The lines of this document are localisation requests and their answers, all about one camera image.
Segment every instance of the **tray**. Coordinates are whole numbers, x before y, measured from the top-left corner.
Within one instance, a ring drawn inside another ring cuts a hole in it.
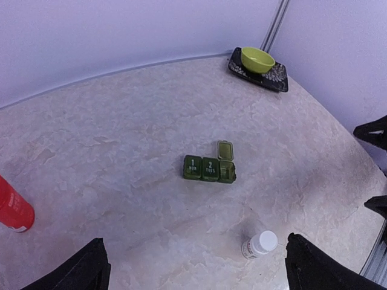
[[[240,47],[235,48],[229,61],[229,70],[238,77],[255,83],[256,85],[263,86],[266,89],[270,89],[276,92],[287,92],[289,90],[288,74],[286,73],[286,67],[279,62],[273,66],[273,68],[265,74],[255,74],[248,71],[241,62]]]

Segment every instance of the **red cylinder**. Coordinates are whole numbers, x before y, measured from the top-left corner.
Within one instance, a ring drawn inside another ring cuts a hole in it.
[[[0,222],[21,233],[31,228],[34,220],[33,207],[0,176]]]

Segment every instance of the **yellow-green bowl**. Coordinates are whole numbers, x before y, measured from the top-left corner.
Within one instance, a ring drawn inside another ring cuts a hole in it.
[[[249,71],[257,74],[267,73],[276,63],[269,53],[253,47],[242,48],[241,61]]]

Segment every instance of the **white wall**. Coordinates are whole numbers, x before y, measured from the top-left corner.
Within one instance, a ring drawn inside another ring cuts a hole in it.
[[[259,47],[277,4],[0,0],[0,107],[120,69]]]
[[[292,0],[271,54],[350,132],[387,115],[387,1]]]

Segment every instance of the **pill box lid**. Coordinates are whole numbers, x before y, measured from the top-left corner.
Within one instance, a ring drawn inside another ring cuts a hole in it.
[[[234,153],[231,142],[218,141],[218,158],[220,160],[233,161]]]

